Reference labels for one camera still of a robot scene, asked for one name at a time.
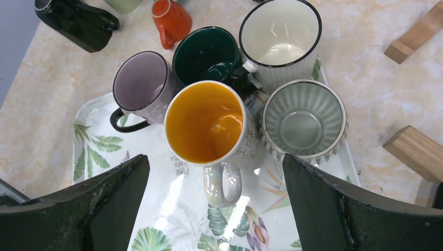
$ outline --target black rim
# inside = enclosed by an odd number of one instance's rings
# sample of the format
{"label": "black rim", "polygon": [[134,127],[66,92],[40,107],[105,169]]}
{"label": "black rim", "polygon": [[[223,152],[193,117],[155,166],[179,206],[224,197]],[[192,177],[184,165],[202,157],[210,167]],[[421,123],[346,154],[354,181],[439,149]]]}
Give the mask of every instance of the black rim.
{"label": "black rim", "polygon": [[312,11],[315,13],[315,15],[316,15],[316,17],[317,17],[317,21],[318,21],[318,23],[319,23],[319,31],[318,31],[318,34],[317,34],[317,39],[316,39],[316,41],[314,42],[314,44],[312,45],[311,49],[309,49],[308,52],[306,52],[303,56],[301,56],[300,58],[298,58],[298,59],[296,59],[296,60],[294,60],[294,61],[292,61],[292,62],[289,62],[289,63],[286,63],[286,64],[279,64],[279,65],[263,64],[263,63],[258,62],[257,60],[254,60],[251,56],[248,55],[248,53],[247,53],[246,50],[244,49],[244,47],[243,47],[243,43],[242,43],[242,41],[241,41],[241,33],[243,32],[243,26],[244,26],[244,24],[245,24],[246,21],[249,19],[249,17],[252,15],[252,13],[254,13],[258,8],[262,7],[263,5],[265,5],[265,4],[267,4],[267,3],[270,3],[270,2],[272,2],[272,1],[275,1],[275,0],[268,0],[268,1],[266,1],[266,2],[263,2],[263,3],[259,4],[257,7],[255,7],[254,9],[252,9],[252,10],[246,15],[246,17],[243,19],[243,22],[241,23],[241,26],[240,26],[240,32],[239,32],[239,35],[238,35],[238,39],[239,39],[239,41],[240,41],[240,48],[241,48],[242,52],[243,52],[244,55],[245,55],[250,61],[252,61],[253,63],[255,63],[255,64],[257,64],[257,65],[260,65],[260,66],[263,66],[263,67],[269,67],[269,68],[286,67],[286,66],[290,66],[290,65],[293,65],[293,64],[295,64],[295,63],[300,62],[301,60],[303,60],[304,58],[306,58],[309,54],[311,54],[311,52],[315,49],[315,47],[317,47],[317,44],[318,44],[319,41],[320,41],[321,31],[322,31],[321,17],[320,17],[320,14],[318,13],[317,9],[315,9],[315,7],[314,7],[312,4],[306,2],[305,0],[297,0],[297,1],[301,2],[301,3],[306,4],[309,8],[311,8]]}
{"label": "black rim", "polygon": [[[221,30],[221,31],[225,32],[226,34],[228,34],[228,35],[232,38],[232,40],[233,40],[233,42],[234,42],[234,45],[235,45],[235,54],[234,54],[234,62],[233,62],[233,64],[235,65],[235,64],[237,63],[237,61],[239,60],[239,53],[240,53],[240,52],[239,52],[239,49],[238,49],[237,40],[234,38],[234,36],[232,35],[232,33],[229,32],[228,30],[222,28],[222,27],[219,27],[219,26],[206,26],[206,27],[202,27],[202,28],[200,28],[200,29],[197,29],[197,30],[195,30],[195,31],[193,31],[193,32],[191,32],[191,33],[189,33],[185,38],[183,38],[183,40],[181,40],[181,42],[179,43],[179,46],[177,46],[177,49],[176,49],[176,51],[174,52],[174,56],[172,57],[172,71],[173,71],[174,73],[176,72],[176,57],[177,57],[177,53],[178,53],[178,51],[180,50],[180,47],[182,46],[182,44],[183,44],[183,43],[184,43],[184,42],[185,42],[190,36],[192,36],[192,35],[194,35],[194,34],[200,32],[200,31],[203,31],[203,30],[209,30],[209,29],[217,29],[217,30]],[[221,81],[227,79],[228,77],[230,77],[230,74],[228,74],[226,77],[224,77]],[[183,84],[184,86],[188,86],[188,85],[186,85],[185,83],[181,82],[181,80],[180,80],[179,78],[178,78],[178,80],[179,80],[180,83]]]}
{"label": "black rim", "polygon": [[[147,105],[145,105],[144,107],[142,107],[142,108],[140,108],[140,109],[135,109],[135,110],[131,110],[131,109],[126,109],[126,108],[124,108],[122,105],[120,105],[120,103],[117,101],[117,99],[115,98],[115,80],[117,79],[117,76],[119,75],[119,72],[120,72],[120,70],[122,69],[122,67],[131,59],[131,58],[133,58],[133,57],[135,57],[135,56],[137,56],[137,55],[139,55],[139,54],[142,54],[142,53],[153,53],[153,54],[156,54],[156,55],[158,55],[158,56],[160,56],[160,58],[161,58],[161,60],[163,60],[163,64],[165,65],[165,68],[166,68],[166,76],[165,76],[165,82],[163,83],[163,87],[161,88],[161,90],[160,90],[160,92],[158,93],[158,95],[151,101],[151,102],[149,102]],[[155,52],[155,51],[142,51],[142,52],[139,52],[139,53],[137,53],[137,54],[135,54],[135,55],[133,55],[132,57],[130,57],[130,58],[128,58],[123,64],[122,64],[122,66],[119,68],[119,71],[117,71],[117,74],[115,75],[115,78],[114,78],[114,84],[113,84],[113,86],[112,86],[112,95],[114,96],[114,100],[115,100],[115,102],[117,103],[117,105],[119,105],[119,107],[121,107],[122,109],[124,109],[125,111],[141,111],[141,110],[143,110],[143,109],[145,109],[146,107],[148,107],[148,106],[150,106],[152,103],[154,103],[155,102],[155,100],[157,100],[157,98],[161,95],[161,93],[163,92],[163,89],[166,87],[166,83],[168,82],[168,73],[169,73],[169,68],[168,68],[168,65],[167,65],[167,63],[166,63],[166,60],[165,60],[165,58],[163,58],[163,56],[162,55],[160,55],[159,53],[157,53],[157,52]]]}

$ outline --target black object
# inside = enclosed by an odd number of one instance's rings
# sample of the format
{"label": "black object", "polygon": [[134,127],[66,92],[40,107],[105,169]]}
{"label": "black object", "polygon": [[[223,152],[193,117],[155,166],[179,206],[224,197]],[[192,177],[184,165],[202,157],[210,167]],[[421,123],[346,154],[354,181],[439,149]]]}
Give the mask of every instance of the black object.
{"label": "black object", "polygon": [[135,132],[138,131],[140,129],[143,129],[147,126],[150,126],[150,124],[147,121],[143,121],[140,122],[138,124],[135,125],[130,125],[127,127],[121,127],[119,126],[119,124],[117,123],[121,117],[124,116],[124,113],[122,111],[122,109],[118,108],[117,110],[115,110],[112,114],[111,117],[109,119],[109,121],[111,122],[112,127],[114,127],[114,129],[118,132]]}
{"label": "black object", "polygon": [[432,203],[433,208],[443,209],[443,183],[438,185],[435,191],[434,202]]}
{"label": "black object", "polygon": [[283,171],[303,251],[443,250],[441,209],[378,195],[289,154]]}
{"label": "black object", "polygon": [[45,24],[90,53],[102,50],[120,28],[115,16],[82,0],[35,0],[34,8]]}
{"label": "black object", "polygon": [[16,206],[29,200],[23,193],[15,189],[13,186],[8,184],[6,181],[0,179],[0,192],[5,195],[0,195],[0,207],[1,206]]}
{"label": "black object", "polygon": [[240,66],[231,75],[232,86],[241,97],[247,97],[258,90],[253,83],[248,81],[248,74],[249,72]]}
{"label": "black object", "polygon": [[0,207],[0,250],[127,250],[149,176],[138,155],[58,192]]}

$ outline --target white ribbed mug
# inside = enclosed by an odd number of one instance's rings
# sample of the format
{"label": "white ribbed mug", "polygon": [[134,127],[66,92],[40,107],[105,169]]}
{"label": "white ribbed mug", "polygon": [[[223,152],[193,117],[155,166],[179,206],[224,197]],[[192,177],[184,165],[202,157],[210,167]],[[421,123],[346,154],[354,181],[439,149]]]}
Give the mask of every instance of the white ribbed mug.
{"label": "white ribbed mug", "polygon": [[252,73],[268,94],[289,81],[310,79],[321,30],[318,11],[304,0],[258,5],[241,24],[240,48],[246,62],[233,78]]}

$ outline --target tray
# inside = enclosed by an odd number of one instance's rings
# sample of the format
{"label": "tray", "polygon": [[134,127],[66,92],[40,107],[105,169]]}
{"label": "tray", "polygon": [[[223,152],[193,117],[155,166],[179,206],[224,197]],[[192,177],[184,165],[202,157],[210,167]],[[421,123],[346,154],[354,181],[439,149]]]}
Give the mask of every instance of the tray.
{"label": "tray", "polygon": [[[313,79],[327,84],[320,60]],[[256,118],[268,95],[245,100]],[[263,158],[242,171],[243,193],[237,205],[211,207],[203,191],[201,168],[187,165],[169,150],[164,126],[118,133],[109,123],[117,109],[112,93],[87,102],[74,123],[73,183],[106,172],[137,154],[150,162],[149,180],[128,250],[301,250],[284,189],[283,168],[263,146]],[[123,124],[142,119],[129,115]],[[319,168],[360,186],[347,142]]]}

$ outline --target wooden block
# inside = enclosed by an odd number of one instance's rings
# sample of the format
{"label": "wooden block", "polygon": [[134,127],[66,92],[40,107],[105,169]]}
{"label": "wooden block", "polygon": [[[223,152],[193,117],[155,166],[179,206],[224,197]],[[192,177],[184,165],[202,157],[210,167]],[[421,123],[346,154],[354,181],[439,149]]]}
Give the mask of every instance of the wooden block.
{"label": "wooden block", "polygon": [[443,1],[439,1],[408,32],[396,39],[384,54],[397,64],[401,64],[442,28]]}
{"label": "wooden block", "polygon": [[426,180],[443,182],[443,146],[413,126],[399,130],[383,147]]}
{"label": "wooden block", "polygon": [[412,53],[414,53],[414,51],[398,39],[384,52],[386,56],[394,60],[397,64],[403,63],[403,61],[405,61],[408,56],[412,55]]}

